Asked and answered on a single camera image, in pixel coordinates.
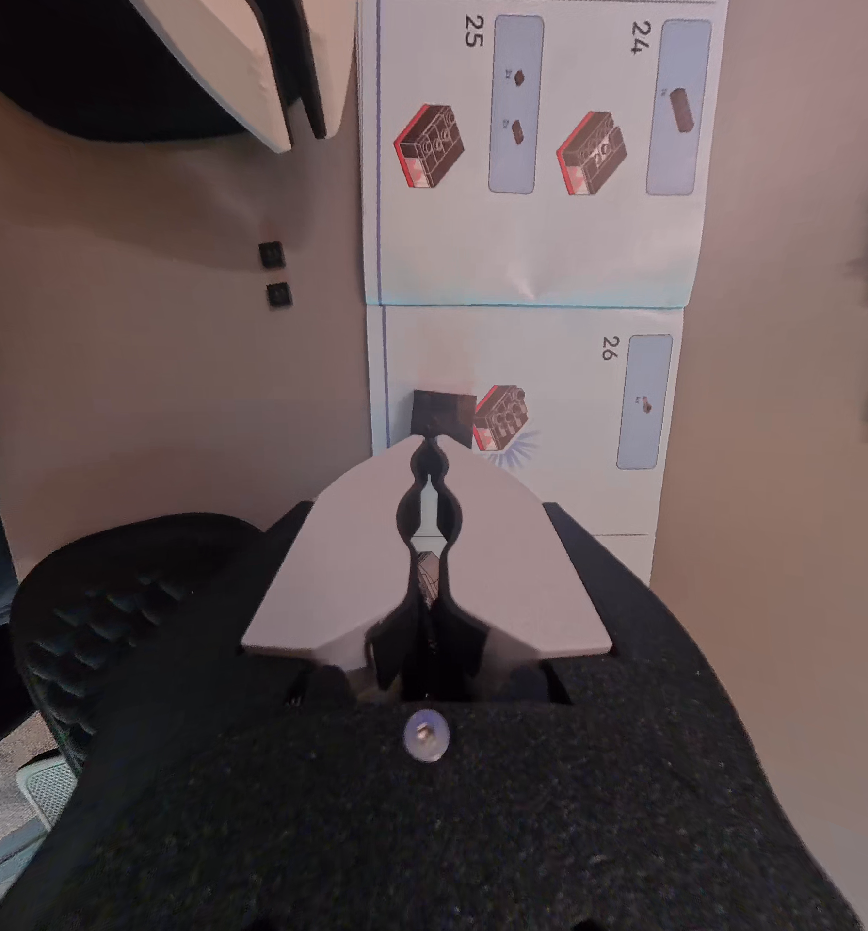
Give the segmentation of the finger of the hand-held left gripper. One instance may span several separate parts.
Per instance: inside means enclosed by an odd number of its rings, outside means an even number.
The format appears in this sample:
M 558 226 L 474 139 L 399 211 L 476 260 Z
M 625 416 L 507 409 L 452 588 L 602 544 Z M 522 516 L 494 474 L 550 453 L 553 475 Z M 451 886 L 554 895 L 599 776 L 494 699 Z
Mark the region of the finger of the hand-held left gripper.
M 339 130 L 350 76 L 350 2 L 300 1 L 299 97 L 318 140 Z
M 248 1 L 133 1 L 207 94 L 271 151 L 292 148 L 265 16 Z

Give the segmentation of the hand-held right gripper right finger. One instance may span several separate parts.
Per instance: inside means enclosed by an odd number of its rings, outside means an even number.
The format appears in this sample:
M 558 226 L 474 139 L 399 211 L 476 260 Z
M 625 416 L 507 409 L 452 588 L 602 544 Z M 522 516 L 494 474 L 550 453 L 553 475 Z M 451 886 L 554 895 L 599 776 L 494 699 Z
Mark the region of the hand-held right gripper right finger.
M 538 497 L 450 436 L 429 440 L 438 493 L 437 632 L 476 688 L 515 669 L 613 649 L 587 588 Z

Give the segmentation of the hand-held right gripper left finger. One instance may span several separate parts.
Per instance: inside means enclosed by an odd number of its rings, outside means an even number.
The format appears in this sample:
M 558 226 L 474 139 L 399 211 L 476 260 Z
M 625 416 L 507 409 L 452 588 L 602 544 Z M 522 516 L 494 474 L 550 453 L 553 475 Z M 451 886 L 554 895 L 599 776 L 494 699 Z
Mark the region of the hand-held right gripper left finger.
M 411 540 L 428 451 L 409 436 L 318 495 L 241 639 L 246 652 L 371 669 L 380 690 L 392 686 L 417 645 Z

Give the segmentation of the black cushioned pad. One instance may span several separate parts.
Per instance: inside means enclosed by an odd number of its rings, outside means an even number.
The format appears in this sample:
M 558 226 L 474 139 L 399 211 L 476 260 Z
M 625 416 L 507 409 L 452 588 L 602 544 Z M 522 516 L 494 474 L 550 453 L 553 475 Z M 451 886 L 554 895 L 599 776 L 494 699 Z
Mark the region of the black cushioned pad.
M 298 2 L 256 2 L 289 50 Z M 0 92 L 43 124 L 107 143 L 242 133 L 127 1 L 0 1 Z

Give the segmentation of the black red brick assembly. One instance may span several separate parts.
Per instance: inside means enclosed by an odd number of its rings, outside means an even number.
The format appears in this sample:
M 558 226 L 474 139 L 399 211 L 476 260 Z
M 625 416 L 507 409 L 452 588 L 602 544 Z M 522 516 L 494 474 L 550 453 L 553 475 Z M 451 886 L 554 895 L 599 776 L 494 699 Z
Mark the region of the black red brick assembly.
M 416 389 L 410 434 L 425 438 L 450 436 L 461 446 L 472 449 L 476 405 L 474 395 Z

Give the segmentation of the open instruction booklet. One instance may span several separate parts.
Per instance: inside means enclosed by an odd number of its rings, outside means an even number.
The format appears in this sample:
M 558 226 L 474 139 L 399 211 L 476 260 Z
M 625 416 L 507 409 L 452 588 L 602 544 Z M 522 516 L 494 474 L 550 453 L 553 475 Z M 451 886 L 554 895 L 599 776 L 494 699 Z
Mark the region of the open instruction booklet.
M 371 451 L 417 391 L 653 567 L 728 2 L 358 2 Z

